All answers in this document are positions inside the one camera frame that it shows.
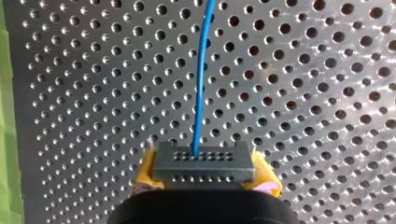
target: yellow material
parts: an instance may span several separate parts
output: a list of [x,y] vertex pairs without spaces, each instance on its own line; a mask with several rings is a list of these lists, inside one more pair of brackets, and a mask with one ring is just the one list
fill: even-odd
[[274,171],[259,151],[254,150],[251,154],[251,159],[253,160],[256,174],[253,182],[244,184],[244,189],[254,189],[265,182],[276,182],[279,185],[279,189],[273,189],[272,195],[277,198],[282,190],[282,183],[280,183]]
[[[139,174],[136,178],[136,183],[146,184],[154,188],[164,189],[163,182],[154,181],[152,177],[152,166],[155,158],[155,149],[150,149],[145,152],[143,163],[140,166]],[[278,197],[280,191],[282,190],[282,183],[276,177],[275,173],[264,160],[262,154],[256,150],[251,154],[256,173],[254,176],[254,181],[251,183],[245,183],[243,185],[244,189],[254,189],[265,182],[275,182],[279,185],[279,189],[273,189],[272,195]]]
[[143,156],[143,163],[137,174],[136,183],[146,184],[154,188],[164,189],[163,182],[154,181],[152,177],[152,166],[154,165],[155,149],[150,149]]

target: blue wire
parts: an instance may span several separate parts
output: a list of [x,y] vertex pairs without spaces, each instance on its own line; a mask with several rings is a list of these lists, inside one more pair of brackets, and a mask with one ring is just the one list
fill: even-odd
[[216,0],[207,0],[204,24],[202,25],[201,39],[198,50],[198,69],[197,69],[197,95],[195,108],[194,137],[192,140],[192,154],[198,156],[198,146],[202,125],[202,111],[204,98],[204,67],[206,55],[206,42],[209,34],[210,21],[212,19],[213,10]]

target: metal panel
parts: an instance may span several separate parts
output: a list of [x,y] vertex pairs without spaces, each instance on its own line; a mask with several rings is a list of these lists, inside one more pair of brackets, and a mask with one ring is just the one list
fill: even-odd
[[[204,146],[257,146],[302,223],[394,223],[393,0],[219,1]],[[191,142],[202,0],[5,1],[26,223],[105,223]]]

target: hole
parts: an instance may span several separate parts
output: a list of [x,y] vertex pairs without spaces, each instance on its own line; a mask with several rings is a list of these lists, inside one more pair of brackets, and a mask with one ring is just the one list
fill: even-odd
[[279,16],[279,14],[280,14],[279,9],[276,8],[276,9],[271,10],[271,16],[272,17],[276,18],[276,17]]
[[379,19],[383,13],[384,12],[382,11],[382,8],[374,7],[373,9],[370,10],[370,17],[372,19]]
[[227,95],[227,91],[225,89],[218,89],[218,97],[223,98]]
[[271,74],[270,76],[268,76],[268,82],[270,84],[276,84],[277,83],[277,75]]
[[174,82],[174,88],[175,88],[176,90],[182,89],[182,88],[183,88],[183,82],[182,82],[181,80],[176,80],[176,81]]
[[297,6],[298,1],[297,0],[286,0],[286,6],[288,7],[295,7]]
[[301,87],[304,85],[304,82],[303,82],[303,80],[300,79],[300,78],[295,78],[295,79],[292,81],[292,85],[293,85],[294,88],[301,88]]
[[241,134],[239,134],[239,133],[233,133],[233,135],[231,136],[231,139],[232,139],[234,142],[239,142],[239,141],[241,141]]
[[396,40],[392,40],[388,43],[388,49],[390,51],[396,51]]
[[181,102],[179,102],[179,101],[172,102],[172,108],[175,109],[175,110],[180,109],[181,108]]
[[248,98],[249,98],[249,95],[248,95],[247,92],[242,92],[242,93],[239,95],[239,100],[242,101],[242,102],[248,101]]
[[135,2],[134,3],[134,10],[136,12],[142,12],[145,9],[145,5],[142,2]]
[[285,52],[282,49],[277,49],[274,51],[274,59],[282,60],[285,57]]
[[298,15],[298,20],[299,21],[306,21],[306,14],[305,13],[300,13]]
[[316,0],[314,2],[313,8],[316,11],[321,11],[326,7],[326,2],[324,0]]
[[270,44],[274,43],[274,39],[268,35],[267,37],[265,37],[264,42],[266,45],[270,45]]
[[310,110],[311,110],[311,113],[314,115],[318,115],[321,113],[321,108],[318,105],[312,106]]
[[245,78],[246,80],[253,79],[253,77],[254,77],[254,72],[253,72],[253,71],[251,71],[251,70],[245,71],[245,73],[244,73],[244,78]]
[[327,136],[328,136],[328,138],[329,138],[330,140],[333,140],[333,141],[335,141],[335,140],[338,139],[338,133],[336,133],[336,132],[329,132],[329,133],[327,134]]
[[263,20],[256,20],[254,21],[254,29],[259,31],[264,29],[265,23]]
[[388,86],[388,88],[389,88],[391,91],[396,91],[396,83],[390,83],[389,86]]
[[229,66],[222,66],[220,72],[224,76],[228,76],[231,73],[231,68]]
[[176,128],[178,128],[180,125],[179,125],[179,123],[178,123],[177,120],[172,120],[172,121],[170,122],[170,126],[171,126],[172,129],[176,129]]
[[363,47],[369,47],[372,44],[373,44],[373,39],[370,36],[365,35],[364,37],[361,38],[361,45]]
[[122,6],[121,0],[111,0],[111,6],[114,8],[120,8]]
[[259,54],[259,47],[253,45],[248,49],[248,53],[250,56],[256,56],[257,54]]
[[351,14],[351,13],[353,12],[353,10],[354,10],[353,5],[352,5],[352,4],[349,4],[349,3],[343,4],[342,7],[341,7],[341,12],[342,12],[344,15],[349,15],[349,14]]
[[295,108],[297,108],[297,104],[294,101],[288,101],[286,103],[286,108],[288,110],[294,110]]
[[327,68],[334,68],[337,65],[337,61],[334,58],[328,58],[326,59],[326,61],[324,62],[324,65]]
[[236,122],[243,122],[243,121],[245,121],[245,115],[244,114],[237,114],[235,116],[235,120],[236,120]]
[[168,8],[165,5],[159,5],[157,7],[157,14],[160,16],[165,16],[168,12]]
[[220,2],[219,3],[219,9],[220,10],[225,10],[225,9],[227,9],[227,7],[228,7],[228,4],[226,2]]
[[177,67],[184,67],[186,66],[186,61],[182,58],[176,59],[176,66]]
[[111,53],[112,53],[114,56],[120,56],[120,55],[121,55],[121,48],[119,48],[119,47],[113,47],[113,48],[111,49]]
[[272,100],[272,98],[269,97],[269,96],[266,96],[266,97],[264,97],[264,98],[262,99],[262,103],[263,103],[264,105],[271,105],[272,102],[273,102],[273,100]]
[[289,24],[283,23],[283,24],[280,25],[280,27],[279,27],[279,32],[280,32],[282,35],[286,35],[286,34],[290,33],[290,29],[291,29],[291,27],[290,27]]
[[111,25],[111,31],[113,32],[113,33],[116,33],[116,34],[118,34],[119,32],[121,32],[121,30],[122,30],[122,27],[121,27],[121,25],[119,24],[119,23],[113,23],[112,25]]
[[227,43],[224,45],[224,50],[225,50],[226,52],[233,52],[234,48],[235,48],[235,45],[233,44],[233,42],[227,42]]
[[344,54],[345,54],[347,57],[352,56],[352,55],[353,55],[353,49],[345,49],[345,50],[344,50]]
[[142,57],[143,57],[142,51],[140,51],[140,50],[135,50],[135,51],[132,53],[132,55],[133,55],[133,57],[134,57],[135,60],[140,60],[140,59],[142,59]]
[[217,119],[221,118],[221,117],[223,116],[223,111],[220,110],[220,109],[215,110],[214,116],[215,116],[215,118],[217,118]]
[[306,30],[305,34],[308,38],[312,39],[318,35],[318,30],[315,27],[310,27]]
[[315,134],[315,130],[312,127],[304,128],[304,134],[307,136],[312,136]]
[[390,69],[388,67],[381,67],[377,73],[380,77],[388,77],[390,75]]
[[154,56],[154,62],[155,63],[163,63],[163,56],[161,54],[156,54]]
[[245,13],[246,14],[251,14],[254,11],[254,7],[253,6],[246,6],[245,7]]
[[370,94],[369,94],[370,101],[376,102],[376,101],[379,101],[379,99],[381,99],[381,94],[379,94],[378,91],[370,92]]
[[359,73],[363,71],[363,64],[361,63],[353,63],[352,66],[350,67],[350,70],[354,73]]
[[290,126],[290,124],[287,123],[287,122],[283,122],[283,123],[280,124],[280,129],[281,129],[282,131],[284,131],[284,132],[290,130],[290,128],[291,128],[291,126]]
[[363,139],[360,136],[355,136],[352,138],[352,144],[355,146],[361,145],[363,143]]
[[157,38],[157,40],[162,41],[162,40],[165,40],[166,35],[165,35],[165,32],[164,32],[164,31],[158,30],[158,31],[155,33],[155,37]]
[[318,91],[325,92],[329,90],[329,85],[326,82],[321,82],[318,84]]
[[143,29],[140,26],[136,26],[133,30],[133,33],[135,36],[142,36],[143,35]]
[[187,42],[189,42],[189,38],[186,35],[184,35],[184,34],[183,35],[179,35],[177,40],[178,40],[178,43],[181,44],[181,45],[185,45],[185,44],[187,44]]
[[337,31],[332,35],[332,40],[336,43],[340,43],[343,42],[345,39],[345,35],[344,33],[342,33],[341,31]]
[[333,25],[334,24],[334,18],[333,17],[328,17],[328,18],[326,18],[326,20],[324,22],[326,23],[326,25]]
[[355,30],[359,30],[361,27],[363,26],[363,23],[361,23],[361,21],[355,21],[352,24],[353,29]]
[[191,12],[188,8],[182,8],[180,10],[180,18],[183,20],[188,20],[191,17]]
[[338,119],[344,119],[347,117],[347,112],[345,112],[344,110],[337,110],[335,112],[335,117]]
[[216,35],[217,37],[222,36],[223,34],[224,34],[224,32],[223,32],[223,30],[221,30],[221,29],[217,29],[217,30],[215,31],[215,35]]
[[235,27],[239,24],[239,18],[237,16],[231,16],[230,19],[228,19],[228,23],[230,26]]
[[381,32],[382,32],[383,34],[387,35],[387,34],[390,33],[391,29],[392,29],[392,28],[391,28],[390,26],[385,25],[385,26],[383,26],[383,27],[381,28]]
[[254,144],[254,146],[256,146],[256,147],[261,146],[261,145],[262,145],[262,139],[261,139],[260,137],[255,137],[255,138],[253,139],[253,144]]
[[298,47],[300,47],[300,41],[298,41],[298,40],[292,40],[292,41],[290,42],[290,44],[291,44],[291,46],[292,46],[294,49],[297,49]]
[[112,75],[113,77],[120,77],[120,76],[122,75],[122,72],[121,72],[120,69],[114,68],[114,69],[111,71],[111,75]]
[[299,57],[299,62],[302,64],[309,63],[310,61],[311,61],[311,57],[307,53],[304,53]]
[[248,34],[245,33],[245,32],[243,32],[243,33],[239,36],[239,38],[240,38],[241,40],[247,40],[247,39],[248,39]]

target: green edge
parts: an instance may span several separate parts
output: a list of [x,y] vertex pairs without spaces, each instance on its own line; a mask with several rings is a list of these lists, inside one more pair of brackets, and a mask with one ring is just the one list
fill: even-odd
[[0,224],[23,223],[21,174],[13,105],[8,33],[3,0],[0,0]]

